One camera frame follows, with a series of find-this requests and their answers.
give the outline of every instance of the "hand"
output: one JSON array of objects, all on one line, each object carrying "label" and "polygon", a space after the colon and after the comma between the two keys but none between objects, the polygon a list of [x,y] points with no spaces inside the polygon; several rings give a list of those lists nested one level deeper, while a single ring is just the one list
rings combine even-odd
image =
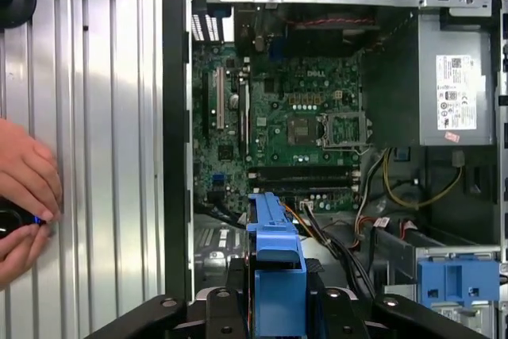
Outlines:
[{"label": "hand", "polygon": [[62,187],[49,148],[0,119],[0,196],[49,222],[60,217]]},{"label": "hand", "polygon": [[49,233],[46,225],[25,225],[0,240],[0,291],[33,266]]}]

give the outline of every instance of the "blue plastic bracket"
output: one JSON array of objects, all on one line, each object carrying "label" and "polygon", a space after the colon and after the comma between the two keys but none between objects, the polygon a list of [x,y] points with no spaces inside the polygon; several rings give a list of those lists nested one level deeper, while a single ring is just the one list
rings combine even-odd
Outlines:
[{"label": "blue plastic bracket", "polygon": [[249,195],[255,208],[247,224],[256,252],[254,271],[255,335],[303,337],[306,335],[307,274],[298,230],[272,193]]},{"label": "blue plastic bracket", "polygon": [[475,301],[499,300],[499,263],[473,255],[418,261],[418,301],[427,307],[437,302],[470,306]]}]

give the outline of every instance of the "ribbed metal surface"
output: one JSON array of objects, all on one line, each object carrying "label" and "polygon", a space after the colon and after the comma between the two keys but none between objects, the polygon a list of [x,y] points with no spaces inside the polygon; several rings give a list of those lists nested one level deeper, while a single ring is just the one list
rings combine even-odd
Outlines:
[{"label": "ribbed metal surface", "polygon": [[81,338],[160,294],[154,0],[38,0],[0,34],[2,116],[58,156],[62,222],[0,294],[0,338]]}]

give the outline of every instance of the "dell logo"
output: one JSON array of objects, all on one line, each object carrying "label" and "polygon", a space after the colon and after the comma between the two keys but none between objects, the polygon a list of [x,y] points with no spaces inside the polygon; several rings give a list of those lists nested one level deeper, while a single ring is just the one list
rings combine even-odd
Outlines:
[{"label": "dell logo", "polygon": [[325,77],[324,71],[307,71],[307,77]]}]

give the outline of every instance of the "yellow wire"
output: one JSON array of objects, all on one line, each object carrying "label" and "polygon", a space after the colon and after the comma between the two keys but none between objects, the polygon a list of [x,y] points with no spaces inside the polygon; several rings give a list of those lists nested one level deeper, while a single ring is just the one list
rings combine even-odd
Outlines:
[{"label": "yellow wire", "polygon": [[287,206],[286,204],[281,204],[284,208],[286,208],[286,211],[288,211],[289,213],[291,213],[293,215],[293,217],[300,223],[300,225],[303,227],[304,230],[307,231],[307,233],[309,234],[309,236],[311,236],[314,240],[316,240],[317,242],[319,242],[319,240],[316,238],[316,236],[314,236],[314,234],[310,231],[309,227],[307,226],[307,224],[302,220],[302,218],[300,218],[296,212],[294,212],[289,206]]},{"label": "yellow wire", "polygon": [[429,200],[426,200],[424,202],[418,202],[418,203],[405,202],[404,200],[397,197],[397,195],[395,195],[390,188],[390,179],[388,176],[388,163],[389,163],[389,159],[390,159],[390,152],[391,152],[391,150],[388,150],[384,154],[384,158],[383,158],[383,182],[384,182],[385,188],[387,189],[387,192],[390,195],[390,197],[392,198],[392,200],[394,202],[396,202],[397,204],[399,204],[400,206],[404,206],[405,208],[411,208],[411,209],[417,210],[417,209],[422,208],[424,206],[429,206],[433,202],[436,202],[437,200],[446,196],[454,188],[454,186],[457,185],[460,178],[462,177],[463,169],[459,168],[459,175],[456,177],[456,179],[453,181],[453,183],[450,184],[448,187],[446,187],[444,190],[442,190],[439,194],[433,196],[432,198],[430,198]]}]

